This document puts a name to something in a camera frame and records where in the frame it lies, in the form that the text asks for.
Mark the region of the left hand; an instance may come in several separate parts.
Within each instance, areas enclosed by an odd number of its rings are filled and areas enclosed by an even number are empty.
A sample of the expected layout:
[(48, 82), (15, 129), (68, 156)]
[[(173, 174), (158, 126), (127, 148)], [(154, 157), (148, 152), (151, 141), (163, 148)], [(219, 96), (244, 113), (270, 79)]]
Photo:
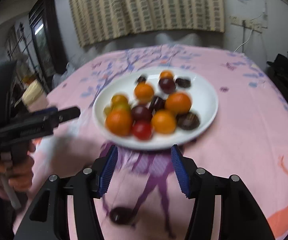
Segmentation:
[[(32, 186), (34, 159), (31, 157), (31, 153), (34, 153), (36, 147), (33, 142), (29, 142), (26, 159), (18, 165), (12, 168), (7, 168), (5, 164), (0, 160), (0, 175), (3, 174), (8, 179), (8, 184), (17, 192), (25, 192)], [(0, 198), (9, 200), (2, 182), (0, 179)]]

